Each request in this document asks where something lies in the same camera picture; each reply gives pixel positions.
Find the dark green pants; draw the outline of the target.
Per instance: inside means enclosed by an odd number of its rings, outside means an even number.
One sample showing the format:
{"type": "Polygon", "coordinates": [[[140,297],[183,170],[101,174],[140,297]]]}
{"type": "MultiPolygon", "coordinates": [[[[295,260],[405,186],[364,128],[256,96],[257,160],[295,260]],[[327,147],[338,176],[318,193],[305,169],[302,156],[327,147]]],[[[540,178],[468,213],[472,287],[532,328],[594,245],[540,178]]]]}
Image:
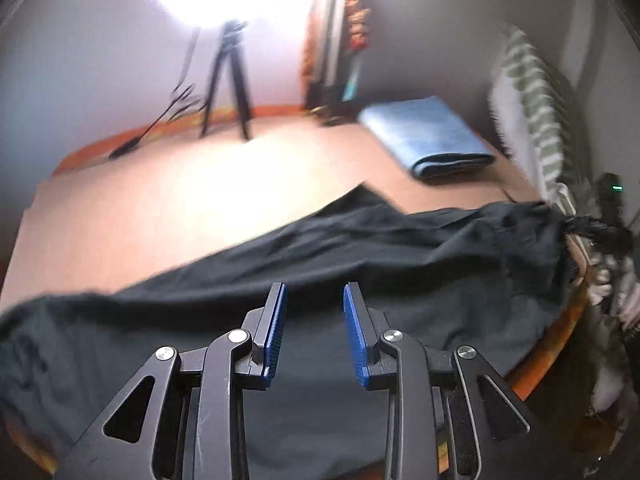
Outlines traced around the dark green pants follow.
{"type": "Polygon", "coordinates": [[[500,373],[565,310],[577,273],[542,203],[402,214],[364,186],[249,242],[111,295],[40,296],[1,319],[1,405],[56,457],[154,350],[201,348],[288,304],[273,386],[245,398],[255,479],[329,479],[382,460],[383,393],[358,385],[342,292],[427,347],[469,344],[500,373]]]}

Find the green white patterned blanket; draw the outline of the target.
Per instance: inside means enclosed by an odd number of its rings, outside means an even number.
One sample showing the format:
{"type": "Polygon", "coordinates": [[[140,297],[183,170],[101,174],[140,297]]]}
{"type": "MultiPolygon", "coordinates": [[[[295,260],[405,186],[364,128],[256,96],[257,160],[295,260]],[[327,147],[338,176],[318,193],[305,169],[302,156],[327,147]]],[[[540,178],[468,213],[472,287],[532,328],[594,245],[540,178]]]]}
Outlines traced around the green white patterned blanket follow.
{"type": "MultiPolygon", "coordinates": [[[[580,135],[572,89],[518,26],[504,26],[488,104],[510,159],[540,196],[568,216],[599,217],[596,181],[589,180],[590,158],[584,152],[586,139],[580,135]]],[[[594,303],[617,318],[624,330],[638,330],[639,278],[632,253],[616,259],[601,255],[583,237],[579,244],[597,268],[590,289],[594,303]]]]}

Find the beige blanket mat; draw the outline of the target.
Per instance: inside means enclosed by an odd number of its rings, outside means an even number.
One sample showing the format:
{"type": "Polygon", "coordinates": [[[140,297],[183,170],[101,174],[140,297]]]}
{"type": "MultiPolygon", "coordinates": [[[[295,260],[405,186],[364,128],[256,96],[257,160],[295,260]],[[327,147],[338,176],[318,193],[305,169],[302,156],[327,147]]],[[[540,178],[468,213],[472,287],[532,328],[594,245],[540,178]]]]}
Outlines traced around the beige blanket mat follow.
{"type": "Polygon", "coordinates": [[[177,134],[42,182],[18,230],[2,307],[114,292],[304,218],[358,185],[407,214],[538,196],[503,157],[476,174],[420,183],[357,124],[264,118],[246,142],[231,128],[177,134]]]}

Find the folded light blue cloth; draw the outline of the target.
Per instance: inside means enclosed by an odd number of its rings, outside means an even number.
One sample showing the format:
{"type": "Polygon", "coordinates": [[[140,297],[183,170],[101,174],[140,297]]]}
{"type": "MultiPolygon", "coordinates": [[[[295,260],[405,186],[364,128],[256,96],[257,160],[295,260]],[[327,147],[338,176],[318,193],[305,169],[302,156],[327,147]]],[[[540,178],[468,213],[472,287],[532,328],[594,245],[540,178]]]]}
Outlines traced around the folded light blue cloth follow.
{"type": "Polygon", "coordinates": [[[358,122],[416,180],[479,170],[495,161],[482,139],[437,96],[371,104],[358,122]]]}

